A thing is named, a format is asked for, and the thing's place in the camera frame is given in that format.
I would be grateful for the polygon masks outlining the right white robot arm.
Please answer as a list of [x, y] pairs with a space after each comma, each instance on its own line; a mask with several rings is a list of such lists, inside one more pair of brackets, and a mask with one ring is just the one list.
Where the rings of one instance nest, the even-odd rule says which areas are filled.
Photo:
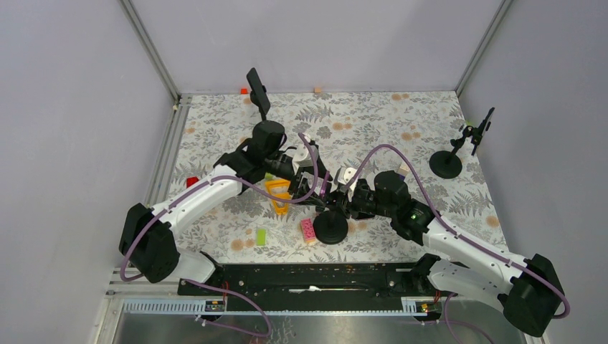
[[372, 186], [355, 176], [354, 168], [340, 168], [335, 177], [323, 176], [325, 214], [334, 212], [344, 219], [388, 218], [401, 238], [456, 260], [451, 263], [433, 254], [420, 258], [411, 276], [418, 294], [441, 290], [473, 298], [537, 338], [552, 320], [569, 314], [564, 289], [548, 258], [540, 254], [524, 257], [470, 235], [429, 202], [414, 199], [394, 171], [377, 174]]

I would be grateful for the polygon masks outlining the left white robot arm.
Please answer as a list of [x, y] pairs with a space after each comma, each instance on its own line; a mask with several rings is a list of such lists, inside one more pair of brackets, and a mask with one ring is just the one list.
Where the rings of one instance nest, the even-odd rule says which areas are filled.
[[140, 278], [150, 283], [162, 282], [169, 277], [193, 280], [207, 295], [222, 287], [222, 276], [214, 261], [206, 254], [180, 249], [176, 243], [181, 233], [216, 206], [247, 190], [264, 197], [279, 197], [257, 186], [270, 173], [289, 181], [291, 186], [306, 185], [305, 175], [312, 175], [313, 184], [302, 196], [292, 192], [291, 204], [308, 200], [320, 178], [330, 176], [320, 159], [315, 141], [301, 133], [302, 141], [292, 156], [282, 145], [286, 135], [284, 127], [271, 120], [256, 124], [250, 138], [231, 153], [223, 154], [211, 172], [187, 187], [173, 198], [151, 207], [132, 206], [125, 220], [119, 250], [123, 255], [120, 278], [132, 282]]

